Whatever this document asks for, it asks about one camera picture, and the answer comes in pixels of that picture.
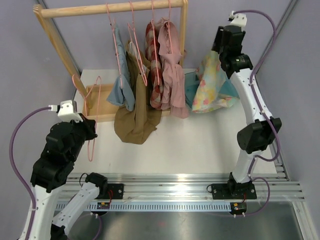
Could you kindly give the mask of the pink hanger one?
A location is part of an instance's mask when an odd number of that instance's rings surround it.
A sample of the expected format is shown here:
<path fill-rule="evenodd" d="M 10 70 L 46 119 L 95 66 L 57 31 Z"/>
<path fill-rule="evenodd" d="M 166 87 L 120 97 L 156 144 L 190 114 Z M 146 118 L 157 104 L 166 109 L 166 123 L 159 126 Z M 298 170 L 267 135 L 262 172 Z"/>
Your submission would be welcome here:
<path fill-rule="evenodd" d="M 94 130 L 97 130 L 97 123 L 98 123 L 98 115 L 99 115 L 99 107 L 100 107 L 100 99 L 101 99 L 101 89 L 102 89 L 102 78 L 98 76 L 94 82 L 94 84 L 90 88 L 86 88 L 81 81 L 80 77 L 76 74 L 73 74 L 72 77 L 72 83 L 76 90 L 80 93 L 80 95 L 83 98 L 83 110 L 82 114 L 88 118 L 90 110 L 96 105 L 97 110 L 95 114 L 95 124 L 94 124 Z M 97 100 L 94 100 L 92 97 L 93 90 L 98 87 L 98 97 Z"/>

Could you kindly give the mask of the pink skirt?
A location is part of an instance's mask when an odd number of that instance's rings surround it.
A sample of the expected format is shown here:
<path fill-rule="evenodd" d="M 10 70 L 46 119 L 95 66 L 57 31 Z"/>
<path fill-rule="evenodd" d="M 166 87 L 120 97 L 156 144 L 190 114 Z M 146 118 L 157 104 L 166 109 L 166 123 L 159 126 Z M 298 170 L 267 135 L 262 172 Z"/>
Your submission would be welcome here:
<path fill-rule="evenodd" d="M 159 29 L 158 42 L 163 77 L 161 109 L 170 109 L 172 116 L 185 119 L 189 116 L 185 96 L 185 74 L 180 65 L 182 55 L 179 34 L 171 21 L 163 22 Z"/>

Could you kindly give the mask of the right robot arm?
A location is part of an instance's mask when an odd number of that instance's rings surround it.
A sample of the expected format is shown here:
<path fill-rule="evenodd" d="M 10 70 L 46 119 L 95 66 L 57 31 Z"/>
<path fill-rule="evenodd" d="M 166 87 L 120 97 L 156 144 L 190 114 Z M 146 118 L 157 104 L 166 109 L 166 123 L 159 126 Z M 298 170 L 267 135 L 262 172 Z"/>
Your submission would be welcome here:
<path fill-rule="evenodd" d="M 212 195 L 217 199 L 230 196 L 234 199 L 256 199 L 251 179 L 255 160 L 273 143 L 282 121 L 275 118 L 266 107 L 256 84 L 253 65 L 242 52 L 245 31 L 235 25 L 220 26 L 212 50 L 218 53 L 221 68 L 235 87 L 242 104 L 246 126 L 237 133 L 240 152 L 236 167 L 229 174 L 227 183 L 212 184 Z"/>

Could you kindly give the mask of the pink hanger two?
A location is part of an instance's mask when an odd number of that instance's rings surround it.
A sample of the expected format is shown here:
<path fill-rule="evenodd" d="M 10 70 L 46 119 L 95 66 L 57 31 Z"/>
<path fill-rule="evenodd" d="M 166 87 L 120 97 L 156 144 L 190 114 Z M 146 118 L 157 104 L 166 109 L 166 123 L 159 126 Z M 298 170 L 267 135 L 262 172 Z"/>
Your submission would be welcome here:
<path fill-rule="evenodd" d="M 121 89 L 123 89 L 122 70 L 121 70 L 121 65 L 120 65 L 118 45 L 117 45 L 116 33 L 115 33 L 116 20 L 115 19 L 112 20 L 112 18 L 111 18 L 111 14 L 110 14 L 108 3 L 106 3 L 105 6 L 106 6 L 106 12 L 107 12 L 107 15 L 108 15 L 108 19 L 109 19 L 109 24 L 110 24 L 110 27 L 111 27 L 111 30 L 112 30 L 113 43 L 114 43 L 114 48 L 115 48 L 115 56 L 116 56 L 116 60 L 117 60 L 119 79 L 120 79 L 120 87 L 121 87 Z"/>

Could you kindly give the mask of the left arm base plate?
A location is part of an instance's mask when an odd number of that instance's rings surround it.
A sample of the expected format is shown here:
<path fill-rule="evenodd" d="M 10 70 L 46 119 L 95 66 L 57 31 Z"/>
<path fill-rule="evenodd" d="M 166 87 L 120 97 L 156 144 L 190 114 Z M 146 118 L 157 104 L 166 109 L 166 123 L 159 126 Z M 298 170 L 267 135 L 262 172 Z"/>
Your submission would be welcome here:
<path fill-rule="evenodd" d="M 106 188 L 99 187 L 94 183 L 86 182 L 76 194 L 79 198 L 91 198 L 97 200 L 122 200 L 124 195 L 124 184 L 108 183 Z"/>

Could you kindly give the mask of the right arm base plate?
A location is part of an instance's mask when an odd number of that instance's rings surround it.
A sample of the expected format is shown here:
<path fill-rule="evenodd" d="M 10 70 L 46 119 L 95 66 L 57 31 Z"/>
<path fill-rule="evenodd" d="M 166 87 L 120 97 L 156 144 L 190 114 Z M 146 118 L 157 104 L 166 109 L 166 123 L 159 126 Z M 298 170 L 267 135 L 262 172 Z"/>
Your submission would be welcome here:
<path fill-rule="evenodd" d="M 214 200 L 256 200 L 257 193 L 252 182 L 236 183 L 230 186 L 227 183 L 212 183 L 207 186 L 207 191 Z"/>

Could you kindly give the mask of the brown garment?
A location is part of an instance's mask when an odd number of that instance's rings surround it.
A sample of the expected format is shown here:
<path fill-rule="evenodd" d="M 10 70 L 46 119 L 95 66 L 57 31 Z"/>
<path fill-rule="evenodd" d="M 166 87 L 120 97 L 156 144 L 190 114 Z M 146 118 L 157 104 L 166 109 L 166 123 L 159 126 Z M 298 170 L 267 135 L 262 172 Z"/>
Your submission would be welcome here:
<path fill-rule="evenodd" d="M 157 129 L 162 111 L 150 106 L 150 89 L 144 85 L 136 57 L 130 53 L 129 44 L 130 41 L 125 45 L 126 61 L 135 105 L 133 111 L 128 111 L 124 106 L 118 108 L 114 119 L 114 131 L 122 142 L 141 145 Z M 151 63 L 142 52 L 140 54 L 148 77 Z"/>

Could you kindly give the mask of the pink hanger three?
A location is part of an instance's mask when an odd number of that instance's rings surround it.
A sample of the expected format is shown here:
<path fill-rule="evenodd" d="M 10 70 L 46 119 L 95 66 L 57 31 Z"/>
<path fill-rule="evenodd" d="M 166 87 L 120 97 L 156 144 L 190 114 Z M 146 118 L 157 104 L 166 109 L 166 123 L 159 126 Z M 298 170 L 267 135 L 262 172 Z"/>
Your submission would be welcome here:
<path fill-rule="evenodd" d="M 131 1 L 129 1 L 130 5 L 130 10 L 132 13 L 132 23 L 127 24 L 128 32 L 129 32 L 129 37 L 130 37 L 130 44 L 129 44 L 129 52 L 135 55 L 136 61 L 138 68 L 140 70 L 140 75 L 142 77 L 144 85 L 147 87 L 148 86 L 148 80 L 146 76 L 146 69 L 145 65 L 143 64 L 138 40 L 137 40 L 137 35 L 136 35 L 136 29 L 135 29 L 135 18 L 134 18 L 134 9 L 133 9 L 133 4 Z"/>

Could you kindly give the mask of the floral pastel garment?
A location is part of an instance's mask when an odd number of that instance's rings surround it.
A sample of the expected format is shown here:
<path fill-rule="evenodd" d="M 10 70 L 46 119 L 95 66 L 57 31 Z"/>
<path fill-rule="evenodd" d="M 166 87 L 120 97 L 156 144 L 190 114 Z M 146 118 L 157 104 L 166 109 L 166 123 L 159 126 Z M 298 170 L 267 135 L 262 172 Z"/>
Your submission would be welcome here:
<path fill-rule="evenodd" d="M 239 95 L 221 68 L 219 55 L 209 51 L 201 61 L 196 76 L 199 85 L 193 98 L 191 110 L 194 113 L 208 113 L 220 108 L 230 108 Z"/>

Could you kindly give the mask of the red plaid garment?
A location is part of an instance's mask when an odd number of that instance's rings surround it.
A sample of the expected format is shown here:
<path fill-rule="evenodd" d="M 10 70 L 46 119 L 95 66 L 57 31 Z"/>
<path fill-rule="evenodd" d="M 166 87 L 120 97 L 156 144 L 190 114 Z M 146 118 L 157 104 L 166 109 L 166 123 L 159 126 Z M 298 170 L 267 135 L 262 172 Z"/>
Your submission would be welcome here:
<path fill-rule="evenodd" d="M 157 110 L 162 109 L 163 104 L 163 93 L 164 93 L 164 81 L 163 81 L 163 70 L 162 62 L 159 55 L 160 44 L 158 42 L 159 36 L 159 27 L 161 24 L 155 25 L 155 41 L 156 41 L 156 52 L 158 57 L 158 69 L 159 69 L 159 79 L 160 85 L 158 86 L 157 81 L 157 71 L 156 71 L 156 60 L 155 60 L 155 51 L 154 51 L 154 41 L 153 41 L 153 28 L 152 23 L 149 22 L 145 30 L 145 58 L 150 62 L 149 68 L 149 83 L 150 85 L 150 105 Z"/>

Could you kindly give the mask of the light blue shirt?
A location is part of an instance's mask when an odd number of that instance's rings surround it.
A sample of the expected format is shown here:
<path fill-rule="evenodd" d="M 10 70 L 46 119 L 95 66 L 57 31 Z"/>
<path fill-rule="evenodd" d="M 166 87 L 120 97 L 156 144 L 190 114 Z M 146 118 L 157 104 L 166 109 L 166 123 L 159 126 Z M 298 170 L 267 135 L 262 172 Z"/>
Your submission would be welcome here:
<path fill-rule="evenodd" d="M 113 39 L 115 42 L 115 54 L 116 60 L 118 61 L 118 72 L 119 75 L 116 78 L 112 90 L 107 97 L 107 101 L 115 106 L 123 106 L 132 112 L 135 108 L 135 96 L 131 88 L 130 72 L 126 59 L 126 50 L 122 43 L 120 30 L 117 25 L 113 28 Z"/>

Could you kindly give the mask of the pink hanger four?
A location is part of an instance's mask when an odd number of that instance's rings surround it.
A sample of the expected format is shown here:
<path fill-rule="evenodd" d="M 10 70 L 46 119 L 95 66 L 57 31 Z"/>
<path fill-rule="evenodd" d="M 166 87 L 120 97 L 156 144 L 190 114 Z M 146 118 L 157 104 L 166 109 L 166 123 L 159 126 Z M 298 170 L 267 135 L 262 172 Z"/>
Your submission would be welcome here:
<path fill-rule="evenodd" d="M 159 74 L 159 66 L 158 66 L 158 54 L 157 54 L 157 43 L 156 43 L 156 28 L 154 22 L 154 1 L 151 0 L 151 11 L 152 11 L 152 34 L 153 34 L 153 46 L 154 46 L 154 56 L 155 56 L 155 67 L 156 67 L 156 76 L 157 76 L 157 85 L 160 86 L 160 74 Z"/>

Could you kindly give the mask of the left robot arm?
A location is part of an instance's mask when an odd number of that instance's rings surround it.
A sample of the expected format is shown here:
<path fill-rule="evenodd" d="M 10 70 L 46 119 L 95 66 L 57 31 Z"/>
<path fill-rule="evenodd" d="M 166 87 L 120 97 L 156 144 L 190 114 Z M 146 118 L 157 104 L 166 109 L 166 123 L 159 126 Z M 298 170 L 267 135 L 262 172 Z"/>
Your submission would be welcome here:
<path fill-rule="evenodd" d="M 89 203 L 107 196 L 108 179 L 92 172 L 66 207 L 54 214 L 82 146 L 96 137 L 95 120 L 85 117 L 80 122 L 71 120 L 51 127 L 40 158 L 33 165 L 30 210 L 20 239 L 66 240 Z"/>

